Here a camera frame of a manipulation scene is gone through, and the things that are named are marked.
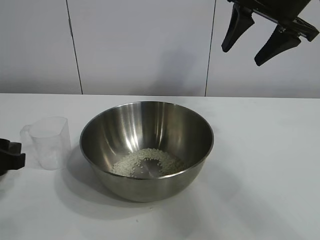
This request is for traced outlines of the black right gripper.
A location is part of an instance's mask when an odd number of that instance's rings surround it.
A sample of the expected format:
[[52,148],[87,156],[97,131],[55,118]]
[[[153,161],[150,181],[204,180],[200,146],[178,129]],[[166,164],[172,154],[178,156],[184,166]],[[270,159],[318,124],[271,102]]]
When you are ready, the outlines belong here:
[[298,17],[309,4],[308,0],[234,0],[233,3],[228,30],[221,44],[223,52],[228,52],[255,23],[253,13],[277,23],[268,41],[254,57],[257,66],[297,47],[300,44],[299,36],[311,42],[319,34],[313,25]]

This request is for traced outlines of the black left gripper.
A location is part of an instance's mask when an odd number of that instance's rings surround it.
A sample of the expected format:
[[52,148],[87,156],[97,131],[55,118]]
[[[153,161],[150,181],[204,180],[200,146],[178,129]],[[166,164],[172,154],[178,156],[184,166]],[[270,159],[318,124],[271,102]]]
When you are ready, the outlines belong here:
[[26,164],[26,154],[21,152],[20,142],[0,139],[0,175],[5,175],[8,171],[19,170]]

